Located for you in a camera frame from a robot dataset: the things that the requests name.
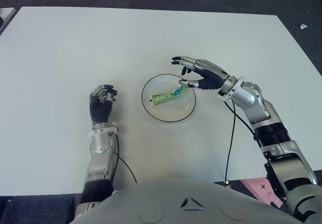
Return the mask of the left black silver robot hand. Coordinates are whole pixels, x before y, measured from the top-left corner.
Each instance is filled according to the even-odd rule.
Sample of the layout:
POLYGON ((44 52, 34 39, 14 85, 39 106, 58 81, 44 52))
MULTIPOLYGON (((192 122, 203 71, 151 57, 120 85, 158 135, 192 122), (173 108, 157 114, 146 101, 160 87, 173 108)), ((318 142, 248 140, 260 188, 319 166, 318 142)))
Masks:
POLYGON ((113 85, 99 85, 90 93, 90 117, 92 124, 107 123, 117 95, 113 85))

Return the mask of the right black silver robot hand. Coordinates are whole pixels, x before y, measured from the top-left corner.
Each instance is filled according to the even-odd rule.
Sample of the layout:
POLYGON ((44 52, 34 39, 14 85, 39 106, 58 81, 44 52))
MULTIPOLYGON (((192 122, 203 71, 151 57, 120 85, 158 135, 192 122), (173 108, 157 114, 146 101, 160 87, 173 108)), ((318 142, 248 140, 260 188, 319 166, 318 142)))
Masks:
POLYGON ((225 70, 205 59, 175 56, 172 58, 172 64, 183 66, 182 76, 193 71, 202 77, 201 80, 197 81, 180 80, 179 84, 186 88, 217 90, 229 78, 229 74, 225 70))

